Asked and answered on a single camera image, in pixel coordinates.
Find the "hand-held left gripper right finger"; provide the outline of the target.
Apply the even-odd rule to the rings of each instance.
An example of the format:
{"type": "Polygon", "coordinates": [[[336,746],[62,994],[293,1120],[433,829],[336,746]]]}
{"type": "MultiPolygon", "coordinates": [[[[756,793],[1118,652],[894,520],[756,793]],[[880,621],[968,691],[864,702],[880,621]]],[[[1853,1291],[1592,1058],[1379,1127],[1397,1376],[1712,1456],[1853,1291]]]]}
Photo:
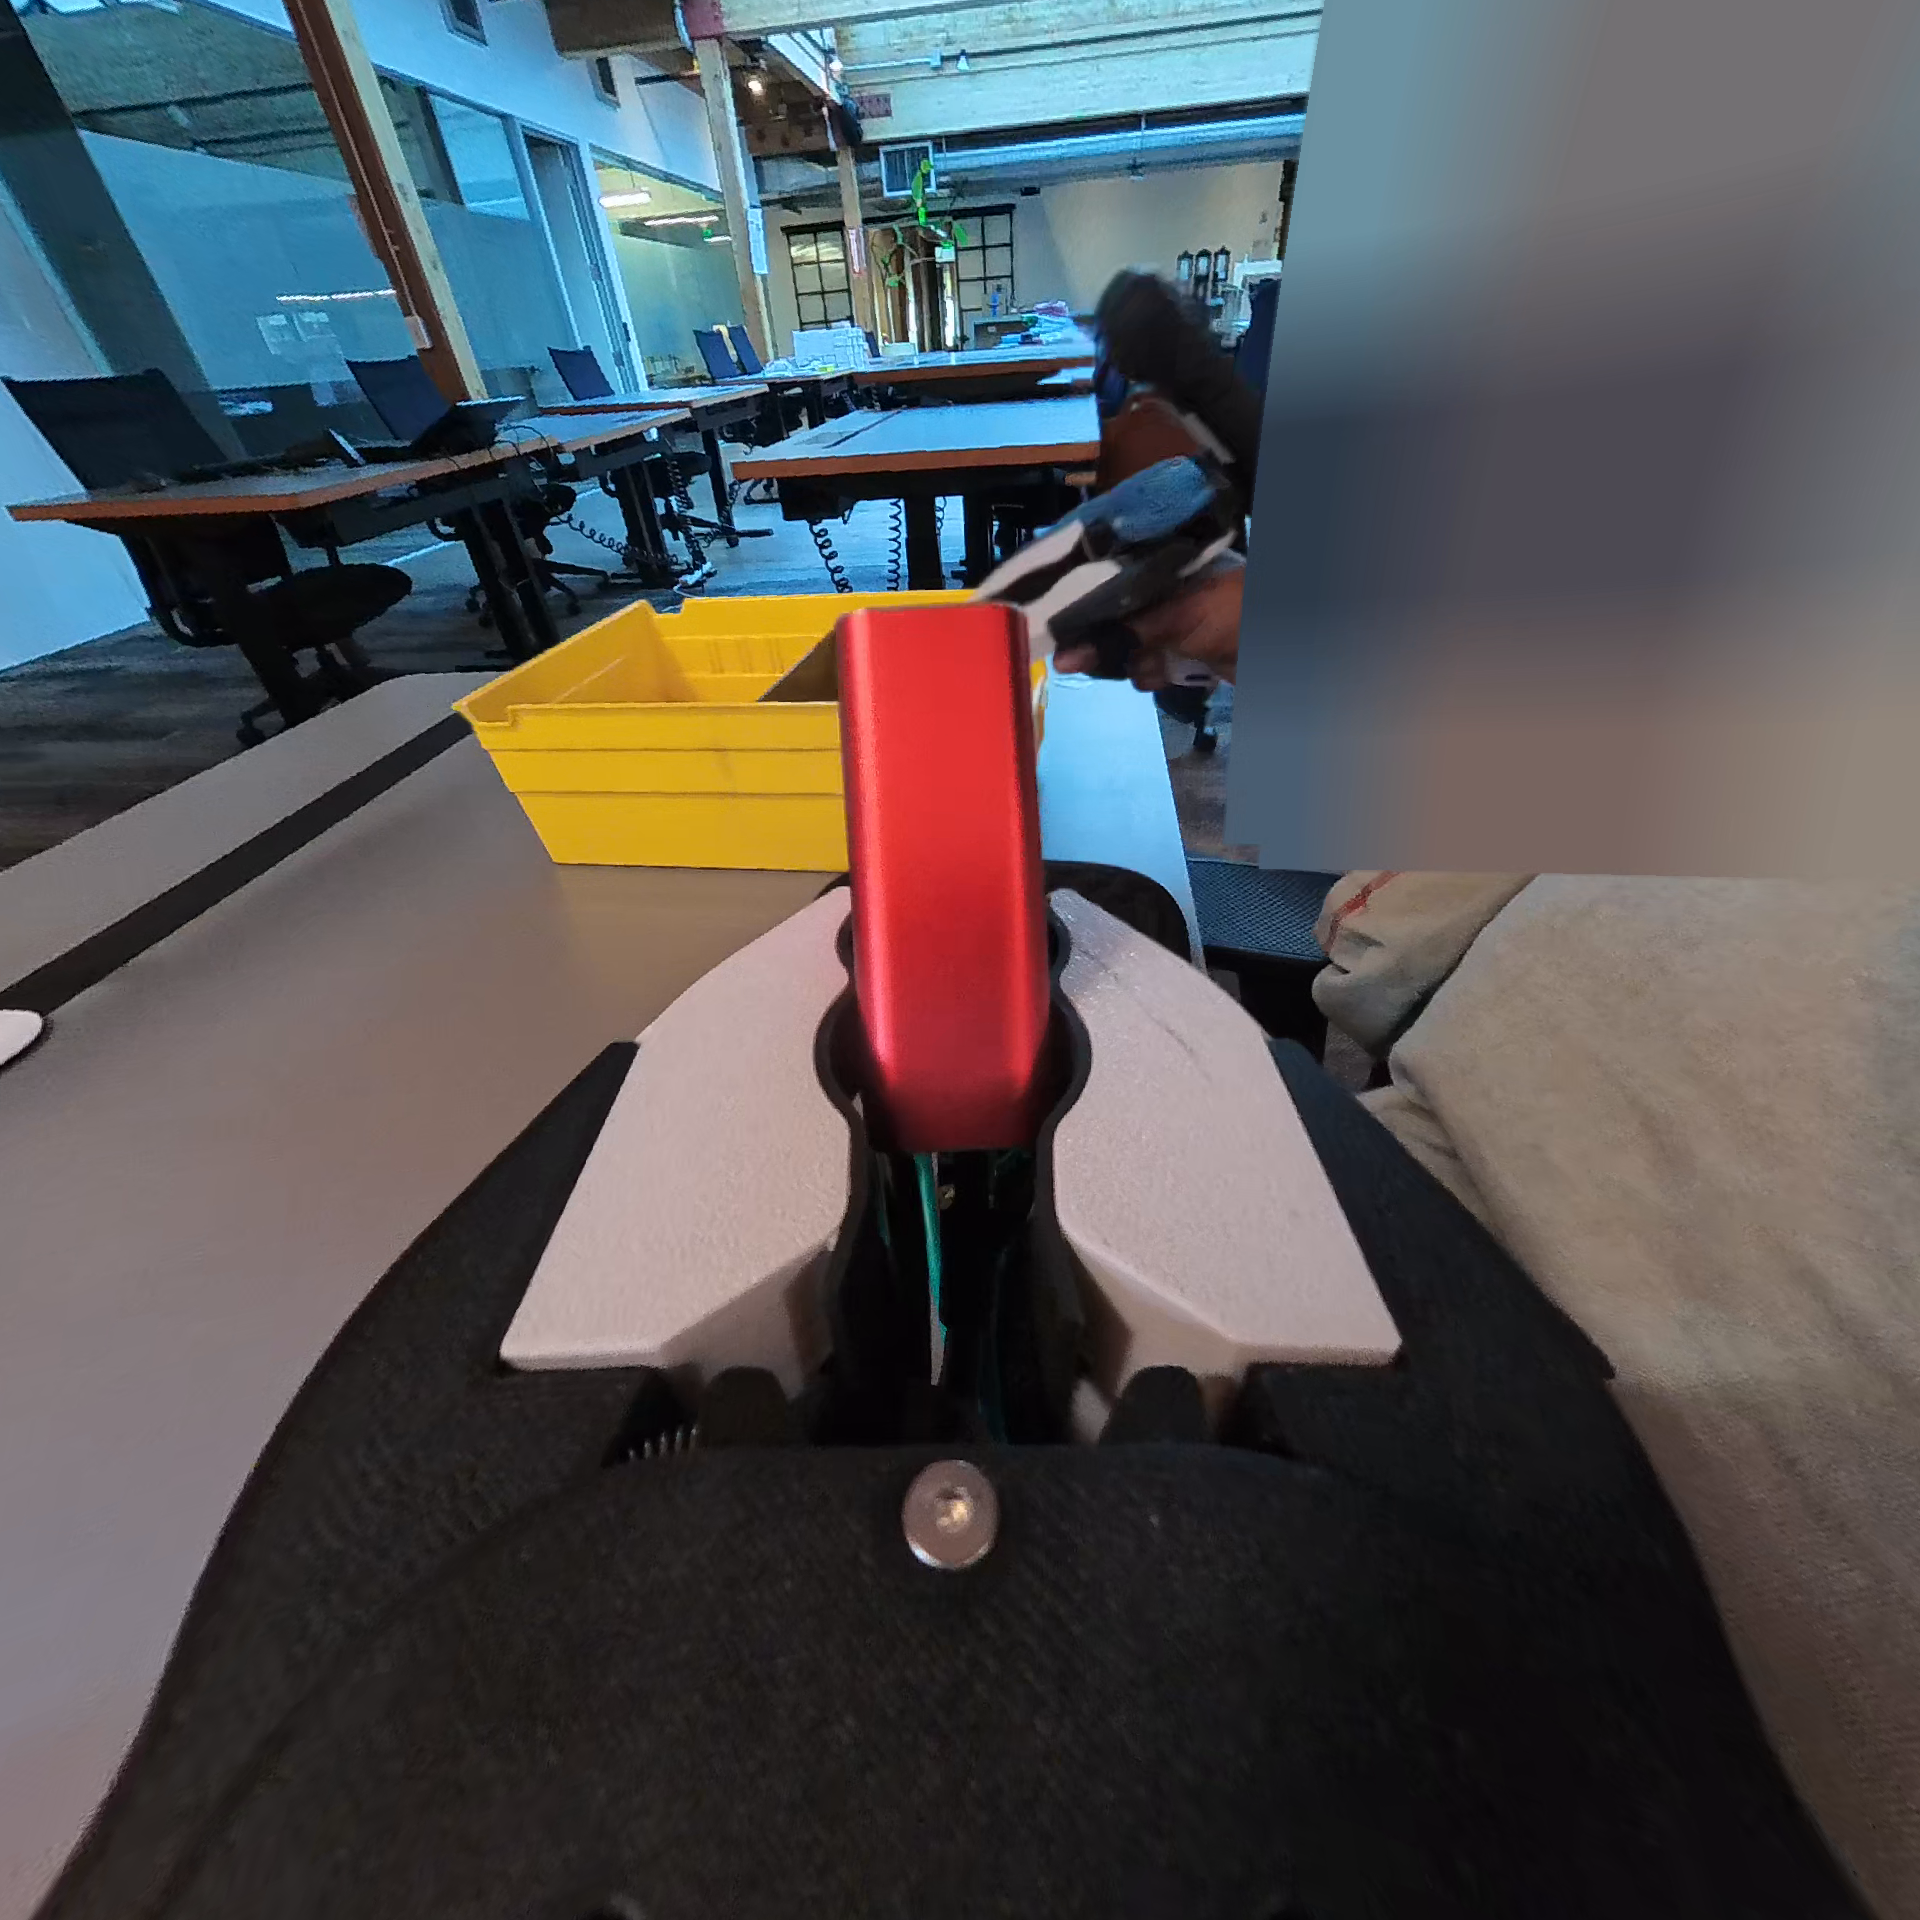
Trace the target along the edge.
{"type": "Polygon", "coordinates": [[[1265,1028],[1194,962],[1058,888],[1061,992],[1087,1072],[1050,1132],[1050,1212],[1087,1312],[1087,1389],[1115,1408],[1151,1365],[1227,1408],[1261,1363],[1403,1358],[1343,1205],[1265,1028]]]}

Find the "red ethernet splitter box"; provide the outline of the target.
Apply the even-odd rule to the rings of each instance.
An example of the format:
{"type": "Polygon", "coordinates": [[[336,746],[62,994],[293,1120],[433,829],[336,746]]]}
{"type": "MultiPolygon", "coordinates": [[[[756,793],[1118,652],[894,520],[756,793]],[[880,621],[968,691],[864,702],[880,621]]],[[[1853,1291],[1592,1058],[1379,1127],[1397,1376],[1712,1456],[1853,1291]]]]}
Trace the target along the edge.
{"type": "Polygon", "coordinates": [[[1032,1146],[1050,960],[1027,621],[906,597],[843,614],[833,652],[864,1097],[899,1152],[1032,1146]]]}

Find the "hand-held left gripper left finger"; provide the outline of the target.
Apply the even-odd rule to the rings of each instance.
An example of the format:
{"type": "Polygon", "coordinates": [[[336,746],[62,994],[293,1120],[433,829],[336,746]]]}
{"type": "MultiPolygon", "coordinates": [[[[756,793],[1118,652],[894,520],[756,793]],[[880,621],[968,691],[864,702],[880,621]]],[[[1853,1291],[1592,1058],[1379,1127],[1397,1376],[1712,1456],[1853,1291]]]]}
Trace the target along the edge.
{"type": "Polygon", "coordinates": [[[852,1120],[816,1038],[852,971],[852,895],[821,895],[642,1032],[500,1336],[512,1369],[653,1365],[686,1389],[828,1358],[824,1261],[852,1205],[852,1120]]]}

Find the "yellow plastic bin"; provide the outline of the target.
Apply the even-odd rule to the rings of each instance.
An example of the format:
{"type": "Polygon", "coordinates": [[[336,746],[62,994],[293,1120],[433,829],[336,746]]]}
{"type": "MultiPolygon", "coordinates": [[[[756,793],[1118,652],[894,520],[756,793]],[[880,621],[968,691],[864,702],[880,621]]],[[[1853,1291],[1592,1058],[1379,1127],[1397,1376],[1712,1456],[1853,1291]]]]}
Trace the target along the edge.
{"type": "MultiPolygon", "coordinates": [[[[847,873],[840,695],[772,702],[833,625],[960,590],[627,608],[453,702],[556,864],[847,873]]],[[[1046,666],[1033,664],[1033,738],[1046,666]]]]}

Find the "black office chair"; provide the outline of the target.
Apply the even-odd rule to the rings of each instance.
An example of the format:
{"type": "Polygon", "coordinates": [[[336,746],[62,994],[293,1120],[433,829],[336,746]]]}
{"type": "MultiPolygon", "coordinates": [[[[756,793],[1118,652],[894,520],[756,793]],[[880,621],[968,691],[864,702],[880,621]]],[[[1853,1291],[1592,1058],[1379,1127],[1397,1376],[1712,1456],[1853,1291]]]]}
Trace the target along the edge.
{"type": "MultiPolygon", "coordinates": [[[[528,401],[451,401],[417,357],[355,357],[348,376],[356,381],[387,438],[405,443],[405,457],[488,449],[497,443],[497,429],[528,401]]],[[[603,582],[592,565],[556,564],[549,525],[564,520],[571,500],[576,492],[549,484],[539,467],[512,479],[516,530],[533,557],[541,593],[559,593],[564,609],[579,609],[579,597],[564,586],[564,574],[603,582]]]]}
{"type": "MultiPolygon", "coordinates": [[[[73,470],[85,492],[158,492],[221,467],[221,443],[161,369],[88,381],[3,381],[3,391],[73,470]]],[[[293,565],[276,515],[147,520],[119,528],[152,625],[186,652],[239,652],[267,691],[235,726],[256,746],[264,719],[284,729],[347,702],[387,670],[356,632],[414,586],[387,564],[293,565]]]]}

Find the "hanging green plant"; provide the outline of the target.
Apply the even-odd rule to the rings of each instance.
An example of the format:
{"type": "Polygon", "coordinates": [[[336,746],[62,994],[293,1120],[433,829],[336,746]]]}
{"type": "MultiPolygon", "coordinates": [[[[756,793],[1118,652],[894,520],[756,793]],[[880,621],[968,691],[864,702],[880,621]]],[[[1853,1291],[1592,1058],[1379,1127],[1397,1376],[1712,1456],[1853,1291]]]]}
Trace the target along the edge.
{"type": "Polygon", "coordinates": [[[880,350],[960,343],[960,240],[964,228],[939,186],[939,150],[894,145],[877,152],[880,215],[864,228],[880,350]]]}

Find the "person's right hand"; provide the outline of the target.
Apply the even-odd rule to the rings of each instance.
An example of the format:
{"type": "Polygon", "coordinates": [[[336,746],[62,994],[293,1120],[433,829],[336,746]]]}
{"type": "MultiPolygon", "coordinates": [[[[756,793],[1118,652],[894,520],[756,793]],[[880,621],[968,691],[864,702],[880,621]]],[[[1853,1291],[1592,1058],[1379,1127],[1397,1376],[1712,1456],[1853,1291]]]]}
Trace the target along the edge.
{"type": "Polygon", "coordinates": [[[1130,681],[1139,691],[1166,691],[1180,681],[1180,664],[1205,666],[1214,681],[1236,681],[1243,586],[1243,565],[1214,565],[1172,597],[1139,609],[1130,681]]]}

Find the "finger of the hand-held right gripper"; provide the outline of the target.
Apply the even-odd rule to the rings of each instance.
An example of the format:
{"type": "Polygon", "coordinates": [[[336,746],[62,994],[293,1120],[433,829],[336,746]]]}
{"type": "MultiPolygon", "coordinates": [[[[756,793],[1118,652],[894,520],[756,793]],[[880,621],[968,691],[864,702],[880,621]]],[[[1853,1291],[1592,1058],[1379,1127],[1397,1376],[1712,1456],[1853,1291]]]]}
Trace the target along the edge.
{"type": "Polygon", "coordinates": [[[1118,530],[1089,520],[1061,520],[999,564],[972,608],[1071,609],[1118,582],[1118,530]]]}
{"type": "MultiPolygon", "coordinates": [[[[1205,574],[1205,570],[1214,570],[1214,565],[1243,565],[1243,557],[1240,556],[1227,556],[1227,557],[1214,557],[1211,565],[1199,565],[1194,574],[1205,574]]],[[[1058,670],[1130,670],[1130,659],[1135,659],[1135,614],[1139,609],[1124,609],[1123,621],[1118,621],[1118,637],[1124,637],[1124,659],[1118,659],[1118,640],[1100,640],[1100,637],[1087,637],[1087,640],[1077,640],[1077,647],[1058,647],[1050,652],[1050,666],[1058,670]]]]}

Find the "wood-edged office desk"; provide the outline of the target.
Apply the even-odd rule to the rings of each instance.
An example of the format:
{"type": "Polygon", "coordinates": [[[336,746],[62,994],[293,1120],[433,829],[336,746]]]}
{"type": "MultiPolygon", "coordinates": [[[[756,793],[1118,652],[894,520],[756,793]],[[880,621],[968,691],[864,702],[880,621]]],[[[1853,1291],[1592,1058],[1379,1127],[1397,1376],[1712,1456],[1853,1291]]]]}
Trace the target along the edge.
{"type": "Polygon", "coordinates": [[[1089,391],[1096,343],[1019,343],[899,352],[852,369],[852,388],[888,410],[1089,391]]]}
{"type": "Polygon", "coordinates": [[[385,681],[356,632],[397,609],[397,593],[376,586],[387,565],[293,565],[293,541],[332,557],[378,530],[451,528],[468,551],[505,659],[556,647],[559,628],[539,557],[516,525],[523,479],[533,479],[528,452],[492,443],[369,467],[138,479],[16,500],[7,515],[123,541],[152,621],[181,647],[235,647],[253,666],[267,702],[239,714],[239,732],[256,742],[267,714],[299,729],[385,681]]]}
{"type": "Polygon", "coordinates": [[[696,383],[564,401],[528,417],[549,467],[600,479],[625,520],[625,570],[642,590],[701,590],[709,546],[741,546],[721,433],[756,429],[768,383],[696,383]]]}
{"type": "Polygon", "coordinates": [[[733,457],[741,484],[772,484],[783,515],[840,520],[858,500],[905,510],[905,590],[949,590],[943,500],[960,504],[964,586],[1072,504],[1096,470],[1096,398],[1020,398],[855,410],[733,457]]]}

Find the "black mesh pad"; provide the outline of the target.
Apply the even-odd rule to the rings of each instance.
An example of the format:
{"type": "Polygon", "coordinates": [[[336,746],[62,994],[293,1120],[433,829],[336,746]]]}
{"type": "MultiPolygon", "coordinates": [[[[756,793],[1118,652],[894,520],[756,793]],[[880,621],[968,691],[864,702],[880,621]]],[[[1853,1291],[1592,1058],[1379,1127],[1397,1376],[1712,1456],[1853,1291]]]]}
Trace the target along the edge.
{"type": "Polygon", "coordinates": [[[1229,971],[1240,1003],[1277,1044],[1326,1054],[1326,1017],[1315,979],[1326,968],[1317,916],[1335,873],[1289,873],[1236,861],[1188,861],[1211,971],[1229,971]]]}

